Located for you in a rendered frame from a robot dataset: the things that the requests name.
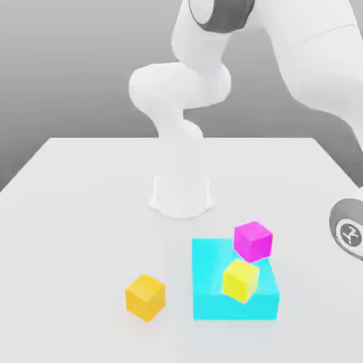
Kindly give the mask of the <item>large cyan box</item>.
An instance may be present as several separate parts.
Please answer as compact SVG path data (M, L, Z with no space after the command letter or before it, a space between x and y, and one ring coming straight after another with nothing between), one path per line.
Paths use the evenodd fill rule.
M240 256L231 238L194 238L191 241L194 320L275 320L280 293L269 259L254 263L259 283L243 304L222 292L223 273Z

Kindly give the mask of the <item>small orange cube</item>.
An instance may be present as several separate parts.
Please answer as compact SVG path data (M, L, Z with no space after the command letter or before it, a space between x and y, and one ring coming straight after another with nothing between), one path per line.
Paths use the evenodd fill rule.
M165 306L165 284L147 274L140 275L125 289L126 310L145 322L150 322Z

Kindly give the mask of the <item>small yellow cube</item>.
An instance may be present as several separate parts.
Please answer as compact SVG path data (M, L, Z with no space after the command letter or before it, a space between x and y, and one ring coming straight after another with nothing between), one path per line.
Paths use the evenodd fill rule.
M222 292L246 304L256 292L259 268L241 259L234 259L223 272Z

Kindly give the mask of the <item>small magenta cube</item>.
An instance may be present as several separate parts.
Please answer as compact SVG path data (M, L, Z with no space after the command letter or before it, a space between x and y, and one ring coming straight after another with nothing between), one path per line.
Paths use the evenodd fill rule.
M233 249L246 262L268 258L272 252L273 233L257 221L234 229Z

